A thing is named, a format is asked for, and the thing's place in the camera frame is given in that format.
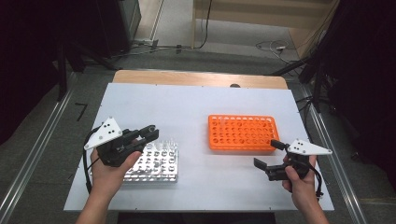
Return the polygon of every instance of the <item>hand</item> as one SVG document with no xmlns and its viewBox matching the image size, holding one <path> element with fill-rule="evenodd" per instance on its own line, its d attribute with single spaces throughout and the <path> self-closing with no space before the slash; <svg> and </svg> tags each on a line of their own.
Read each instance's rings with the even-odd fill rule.
<svg viewBox="0 0 396 224">
<path fill-rule="evenodd" d="M 105 166 L 101 160 L 97 161 L 92 166 L 92 192 L 99 192 L 111 200 L 120 189 L 125 173 L 134 166 L 140 155 L 138 151 L 132 153 L 120 167 Z M 98 158 L 95 149 L 91 154 L 91 161 Z"/>
<path fill-rule="evenodd" d="M 77 224 L 106 222 L 107 208 L 111 199 L 120 189 L 125 173 L 134 166 L 140 155 L 140 152 L 132 153 L 120 167 L 105 166 L 101 160 L 92 166 L 91 194 L 78 217 Z M 94 162 L 98 158 L 98 152 L 94 149 L 91 161 Z"/>
<path fill-rule="evenodd" d="M 309 163 L 315 167 L 317 156 L 310 156 Z M 293 167 L 285 168 L 289 180 L 284 180 L 282 186 L 287 191 L 291 191 L 291 198 L 297 209 L 303 213 L 307 223 L 327 224 L 329 223 L 321 209 L 315 193 L 315 173 L 309 170 L 304 179 L 300 179 Z"/>
<path fill-rule="evenodd" d="M 309 157 L 309 163 L 311 163 L 313 167 L 315 167 L 316 160 L 317 156 Z M 293 167 L 288 166 L 285 168 L 285 171 L 290 181 L 282 181 L 282 186 L 287 191 L 292 192 L 291 198 L 293 199 L 294 205 L 297 207 L 297 209 L 305 212 L 309 204 L 318 202 L 317 196 L 315 194 L 315 173 L 312 170 L 309 170 L 305 178 L 300 179 Z"/>
</svg>

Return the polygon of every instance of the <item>floor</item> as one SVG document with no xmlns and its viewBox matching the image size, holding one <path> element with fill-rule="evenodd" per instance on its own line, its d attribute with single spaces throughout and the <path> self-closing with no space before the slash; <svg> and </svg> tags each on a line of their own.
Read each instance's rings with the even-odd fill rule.
<svg viewBox="0 0 396 224">
<path fill-rule="evenodd" d="M 158 40 L 158 44 L 161 46 L 189 46 L 191 44 L 191 0 L 140 0 L 140 6 L 143 20 L 136 34 L 137 41 L 151 43 Z M 205 30 L 205 21 L 197 21 L 196 27 L 195 45 L 199 46 L 203 39 L 202 31 Z M 150 61 L 166 60 L 171 56 L 174 59 L 174 55 L 165 51 L 150 55 L 144 54 L 142 58 L 134 60 L 140 62 L 139 68 L 179 68 L 181 70 L 194 68 L 211 71 L 219 69 L 223 72 L 239 73 L 240 71 L 240 73 L 252 75 L 263 75 L 271 70 L 261 70 L 261 61 L 265 66 L 280 69 L 288 62 L 299 60 L 290 40 L 288 29 L 285 27 L 210 21 L 207 33 L 208 38 L 200 51 L 208 53 L 208 60 L 214 60 L 216 56 L 220 55 L 223 59 L 223 68 L 221 69 L 210 65 L 201 58 L 197 60 L 197 56 L 193 52 L 190 54 L 186 52 L 183 55 L 183 57 L 189 57 L 186 62 L 172 61 L 168 64 L 156 64 Z M 274 46 L 287 47 L 280 52 L 274 50 Z M 134 49 L 129 54 L 133 55 L 145 50 Z M 241 56 L 241 61 L 243 57 L 245 60 L 243 62 L 248 62 L 251 66 L 238 65 L 238 61 L 236 61 L 238 57 L 235 57 L 238 55 Z M 125 63 L 127 60 L 130 59 L 123 57 L 114 61 L 128 64 Z M 296 69 L 283 76 L 296 99 L 306 96 L 306 92 L 302 91 L 302 85 L 296 78 L 300 71 L 301 69 Z M 96 78 L 97 74 L 101 74 L 101 78 Z M 73 173 L 78 165 L 80 134 L 91 128 L 97 107 L 100 105 L 100 94 L 103 94 L 106 84 L 111 81 L 113 76 L 113 71 L 107 71 L 95 64 L 90 66 L 84 74 L 78 74 L 78 81 L 75 83 L 71 100 L 64 108 L 62 118 L 56 120 L 58 131 L 46 140 L 43 151 L 40 152 L 42 155 L 38 153 L 41 159 L 34 164 L 36 167 L 32 174 L 21 174 L 19 171 L 32 148 L 37 147 L 35 140 L 43 138 L 40 133 L 46 127 L 48 118 L 51 118 L 53 108 L 60 106 L 52 100 L 56 98 L 56 88 L 43 98 L 42 103 L 26 118 L 14 136 L 0 146 L 0 162 L 2 163 L 0 193 L 2 196 L 9 192 L 10 184 L 18 175 L 32 175 L 29 183 L 20 185 L 23 194 L 17 195 L 16 200 L 19 201 L 14 205 L 16 206 L 14 213 L 4 217 L 3 214 L 7 209 L 14 208 L 6 208 L 2 205 L 0 223 L 3 223 L 4 220 L 9 220 L 9 223 L 72 223 L 77 218 L 78 214 L 63 212 L 62 206 L 70 189 Z M 89 102 L 90 106 L 82 119 L 76 122 L 76 118 L 81 112 L 80 106 L 76 104 L 84 102 Z M 365 215 L 365 218 L 361 220 L 351 218 L 353 211 L 350 211 L 350 208 L 346 206 L 345 195 L 340 190 L 339 182 L 333 174 L 330 162 L 327 158 L 322 158 L 319 161 L 320 167 L 323 167 L 322 172 L 326 176 L 328 189 L 336 209 L 336 212 L 328 213 L 329 219 L 335 223 L 392 223 L 396 195 L 387 182 L 384 172 L 373 164 L 352 161 L 350 155 L 354 150 L 348 142 L 342 122 L 330 113 L 326 105 L 322 106 L 322 110 L 321 117 L 326 123 L 327 132 L 331 134 L 332 143 L 339 152 L 338 160 L 343 164 L 353 193 L 356 194 Z M 313 135 L 313 139 L 320 143 L 323 141 L 323 136 L 316 131 L 317 124 L 312 118 L 314 117 L 308 116 L 308 130 Z M 117 220 L 117 213 L 109 213 L 109 223 L 114 223 L 115 220 Z M 304 222 L 298 214 L 284 211 L 276 213 L 276 223 Z"/>
</svg>

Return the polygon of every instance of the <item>black cable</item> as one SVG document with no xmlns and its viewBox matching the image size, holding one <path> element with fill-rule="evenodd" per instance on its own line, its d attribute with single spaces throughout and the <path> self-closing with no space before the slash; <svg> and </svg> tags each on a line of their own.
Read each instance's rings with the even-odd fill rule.
<svg viewBox="0 0 396 224">
<path fill-rule="evenodd" d="M 309 130 L 308 130 L 308 111 L 309 111 L 311 105 L 312 105 L 312 101 L 308 101 L 307 107 L 304 109 L 304 127 L 305 127 L 306 133 L 308 135 L 309 142 L 314 144 L 314 140 L 312 139 L 311 132 L 309 132 Z"/>
<path fill-rule="evenodd" d="M 209 24 L 209 16 L 210 16 L 210 9 L 211 8 L 212 8 L 212 0 L 210 0 L 209 9 L 207 10 L 206 26 L 205 26 L 205 40 L 204 40 L 204 42 L 202 43 L 202 45 L 200 47 L 194 48 L 194 49 L 201 49 L 204 46 L 204 44 L 206 43 L 206 40 L 207 40 L 207 25 Z"/>
<path fill-rule="evenodd" d="M 308 102 L 306 102 L 305 105 L 298 110 L 298 112 L 301 112 L 302 110 L 305 111 L 307 107 L 311 106 L 311 103 L 312 101 L 308 100 Z"/>
<path fill-rule="evenodd" d="M 297 76 L 300 75 L 300 74 L 296 71 L 296 69 L 293 69 L 293 71 L 294 71 L 294 73 L 295 73 Z M 291 76 L 291 77 L 294 77 L 294 75 L 292 75 L 290 72 L 287 72 L 287 74 L 288 74 L 289 76 Z"/>
<path fill-rule="evenodd" d="M 311 99 L 312 99 L 312 96 L 307 96 L 307 97 L 304 97 L 304 98 L 302 98 L 302 99 L 300 99 L 300 100 L 296 100 L 296 104 L 300 103 L 301 101 L 305 101 L 305 100 L 309 101 L 309 100 L 311 100 Z"/>
<path fill-rule="evenodd" d="M 96 160 L 93 161 L 89 167 L 87 167 L 87 171 L 88 171 L 97 161 L 99 161 L 99 158 L 96 158 Z"/>
<path fill-rule="evenodd" d="M 85 137 L 84 146 L 90 140 L 91 136 L 99 130 L 100 127 L 92 129 L 87 136 Z M 90 174 L 88 173 L 88 164 L 87 164 L 87 150 L 85 148 L 82 149 L 82 163 L 84 164 L 84 174 L 85 174 L 85 186 L 87 187 L 88 193 L 91 193 L 92 183 L 90 180 Z"/>
<path fill-rule="evenodd" d="M 318 181 L 318 187 L 317 187 L 317 191 L 315 192 L 315 195 L 318 198 L 318 201 L 320 199 L 320 197 L 323 195 L 322 191 L 321 191 L 321 186 L 322 186 L 322 176 L 320 175 L 319 171 L 317 171 L 317 169 L 315 169 L 315 167 L 312 166 L 311 163 L 305 163 L 305 162 L 301 162 L 301 161 L 296 161 L 296 160 L 291 160 L 291 162 L 297 163 L 299 165 L 302 165 L 304 167 L 309 168 L 310 170 L 312 170 L 315 173 L 315 176 L 317 178 Z"/>
</svg>

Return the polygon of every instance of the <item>gray floor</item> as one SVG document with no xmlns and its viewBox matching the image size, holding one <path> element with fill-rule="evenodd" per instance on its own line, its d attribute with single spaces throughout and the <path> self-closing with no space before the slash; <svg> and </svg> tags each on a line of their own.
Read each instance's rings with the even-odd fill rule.
<svg viewBox="0 0 396 224">
<path fill-rule="evenodd" d="M 166 40 L 173 28 L 161 26 L 164 18 L 169 15 L 163 13 L 162 21 L 156 33 L 163 45 L 174 44 Z M 263 40 L 289 39 L 287 33 L 281 32 L 283 28 L 271 27 L 265 33 L 274 35 Z M 236 39 L 230 40 L 234 47 L 224 48 L 218 45 L 218 49 L 227 51 L 210 51 L 215 41 L 209 35 L 208 48 L 202 50 L 186 50 L 176 54 L 174 50 L 162 50 L 154 53 L 138 55 L 126 55 L 118 59 L 112 59 L 117 66 L 124 69 L 162 69 L 178 71 L 204 71 L 221 72 L 231 74 L 266 75 L 280 68 L 285 63 L 279 60 L 272 52 L 263 52 L 250 44 L 248 47 L 238 47 L 238 43 L 247 43 Z M 284 54 L 288 60 L 296 60 L 295 52 Z M 100 106 L 106 84 L 111 82 L 114 71 L 108 71 L 103 66 L 87 62 L 88 66 L 84 74 L 76 74 L 77 83 L 74 85 L 71 98 L 60 120 L 50 137 L 41 159 L 35 168 L 26 188 L 22 192 L 8 223 L 74 223 L 78 213 L 66 213 L 63 211 L 64 203 L 73 181 L 73 174 L 77 169 L 81 157 L 81 147 L 86 133 L 91 129 L 96 112 Z M 297 81 L 296 72 L 299 69 L 285 74 L 283 77 L 288 81 L 289 88 L 293 91 L 296 99 L 303 97 L 301 84 Z M 17 176 L 28 153 L 35 144 L 37 137 L 50 117 L 57 98 L 57 87 L 54 87 L 37 105 L 37 107 L 23 121 L 14 135 L 0 146 L 0 194 L 6 196 L 7 188 Z M 82 118 L 77 121 L 81 107 L 75 103 L 88 104 Z M 394 209 L 396 207 L 395 192 L 389 184 L 385 173 L 373 164 L 363 164 L 353 161 L 350 155 L 354 148 L 350 145 L 343 123 L 337 116 L 329 113 L 326 105 L 321 105 L 322 116 L 326 123 L 332 141 L 338 152 L 339 159 L 345 167 L 345 171 L 361 203 L 364 215 L 368 223 L 392 223 L 394 222 Z M 315 143 L 320 144 L 320 138 L 312 120 L 308 117 L 308 131 L 313 135 Z M 332 167 L 327 157 L 319 158 L 319 165 L 328 183 L 328 189 L 332 196 L 335 207 L 334 212 L 327 213 L 331 223 L 352 223 L 344 198 L 332 174 Z M 117 213 L 110 212 L 108 223 L 115 223 Z M 277 223 L 304 223 L 298 212 L 276 212 Z"/>
</svg>

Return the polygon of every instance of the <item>metal frame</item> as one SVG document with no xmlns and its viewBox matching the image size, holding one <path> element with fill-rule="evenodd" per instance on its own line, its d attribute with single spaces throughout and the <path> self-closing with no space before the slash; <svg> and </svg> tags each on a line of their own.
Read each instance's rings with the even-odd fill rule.
<svg viewBox="0 0 396 224">
<path fill-rule="evenodd" d="M 308 87 L 306 87 L 306 85 L 302 86 L 302 91 L 304 97 L 312 95 L 311 91 L 308 89 Z M 341 190 L 341 193 L 343 194 L 346 207 L 353 220 L 353 223 L 356 224 L 367 223 L 366 217 L 361 209 L 361 204 L 359 203 L 355 191 L 352 188 L 349 178 L 347 177 L 347 173 L 345 172 L 344 166 L 340 162 L 340 159 L 338 158 L 337 151 L 334 148 L 332 139 L 329 135 L 329 132 L 327 131 L 326 125 L 323 122 L 323 118 L 321 114 L 317 113 L 315 111 L 315 108 L 312 107 L 310 107 L 310 113 L 315 123 L 315 126 L 318 130 L 318 134 L 323 146 L 328 149 L 331 149 L 333 152 L 333 154 L 327 156 L 327 158 L 329 159 L 335 179 L 337 180 L 338 186 Z"/>
<path fill-rule="evenodd" d="M 30 153 L 26 158 L 22 168 L 7 190 L 6 197 L 0 206 L 0 223 L 8 223 L 8 220 L 11 217 L 18 200 L 22 196 L 23 191 L 30 180 L 30 177 L 35 170 L 35 167 L 37 166 L 44 150 L 46 149 L 46 145 L 50 140 L 53 131 L 55 130 L 58 121 L 67 106 L 77 81 L 77 75 L 73 72 L 69 78 L 70 89 L 65 93 L 62 101 L 56 103 L 52 113 L 49 116 L 49 119 L 41 131 L 41 134 L 38 136 L 34 146 L 30 150 Z"/>
</svg>

